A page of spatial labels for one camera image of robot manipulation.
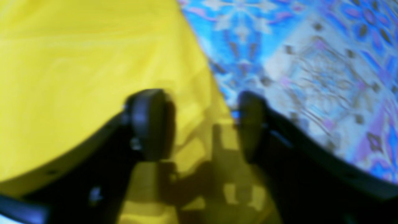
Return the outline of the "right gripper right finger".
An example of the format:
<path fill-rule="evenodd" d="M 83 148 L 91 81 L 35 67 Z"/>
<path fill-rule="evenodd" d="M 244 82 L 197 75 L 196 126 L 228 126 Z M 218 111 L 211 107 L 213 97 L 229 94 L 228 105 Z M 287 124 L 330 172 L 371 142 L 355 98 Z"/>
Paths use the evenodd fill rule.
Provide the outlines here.
<path fill-rule="evenodd" d="M 252 91 L 238 97 L 238 135 L 284 224 L 397 223 L 396 185 L 328 153 Z"/>

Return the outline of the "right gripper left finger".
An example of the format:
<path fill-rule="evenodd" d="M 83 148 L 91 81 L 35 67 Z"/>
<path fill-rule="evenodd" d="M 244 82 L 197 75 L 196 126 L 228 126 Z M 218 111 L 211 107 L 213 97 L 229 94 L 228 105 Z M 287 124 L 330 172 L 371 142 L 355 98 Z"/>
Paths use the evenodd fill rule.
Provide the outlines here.
<path fill-rule="evenodd" d="M 169 149 L 173 110 L 164 89 L 130 95 L 74 149 L 1 182 L 1 223 L 115 224 L 135 165 L 159 161 Z"/>

